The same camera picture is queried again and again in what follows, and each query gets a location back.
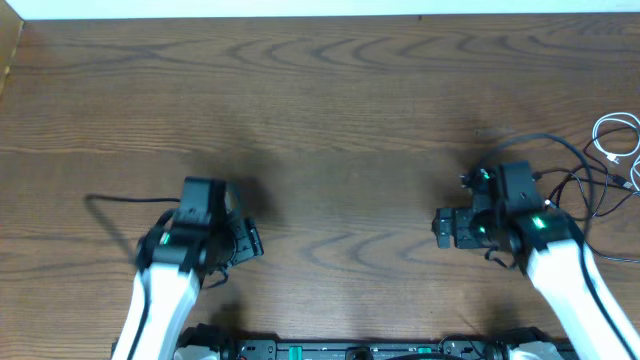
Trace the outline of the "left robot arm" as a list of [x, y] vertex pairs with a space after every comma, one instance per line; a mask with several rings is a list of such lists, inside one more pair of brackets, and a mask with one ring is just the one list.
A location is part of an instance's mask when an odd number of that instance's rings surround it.
[[137, 246], [137, 272], [114, 359], [236, 359], [233, 340], [211, 326], [187, 327], [205, 279], [262, 256], [255, 222], [226, 181], [188, 177], [178, 207]]

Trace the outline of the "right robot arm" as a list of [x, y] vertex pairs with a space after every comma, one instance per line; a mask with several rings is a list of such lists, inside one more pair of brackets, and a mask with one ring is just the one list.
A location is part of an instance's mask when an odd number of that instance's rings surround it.
[[438, 247], [511, 254], [580, 358], [638, 358], [639, 333], [599, 273], [585, 232], [566, 212], [547, 208], [529, 163], [480, 168], [461, 181], [471, 204], [436, 210]]

